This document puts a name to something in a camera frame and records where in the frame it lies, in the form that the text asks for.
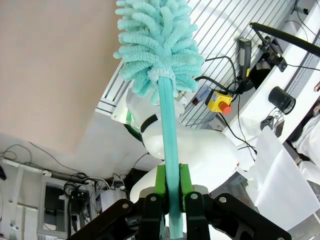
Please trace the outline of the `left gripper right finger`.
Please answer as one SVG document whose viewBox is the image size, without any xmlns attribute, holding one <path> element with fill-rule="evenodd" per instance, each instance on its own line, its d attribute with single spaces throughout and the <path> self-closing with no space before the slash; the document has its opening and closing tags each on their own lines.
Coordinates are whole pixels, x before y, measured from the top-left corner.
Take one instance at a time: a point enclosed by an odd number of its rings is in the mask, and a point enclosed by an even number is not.
<svg viewBox="0 0 320 240">
<path fill-rule="evenodd" d="M 213 227 L 232 240 L 290 240 L 291 235 L 229 193 L 211 197 L 202 185 L 193 185 L 189 166 L 179 165 L 182 209 L 188 240 L 209 240 Z"/>
</svg>

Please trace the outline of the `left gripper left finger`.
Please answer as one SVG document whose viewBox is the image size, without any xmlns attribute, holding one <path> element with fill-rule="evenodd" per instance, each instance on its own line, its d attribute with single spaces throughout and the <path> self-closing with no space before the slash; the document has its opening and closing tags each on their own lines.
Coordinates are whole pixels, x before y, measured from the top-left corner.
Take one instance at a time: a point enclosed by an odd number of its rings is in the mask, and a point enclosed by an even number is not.
<svg viewBox="0 0 320 240">
<path fill-rule="evenodd" d="M 156 170 L 155 186 L 143 189 L 137 202 L 122 198 L 69 240 L 159 240 L 165 236 L 167 214 L 166 167 Z"/>
</svg>

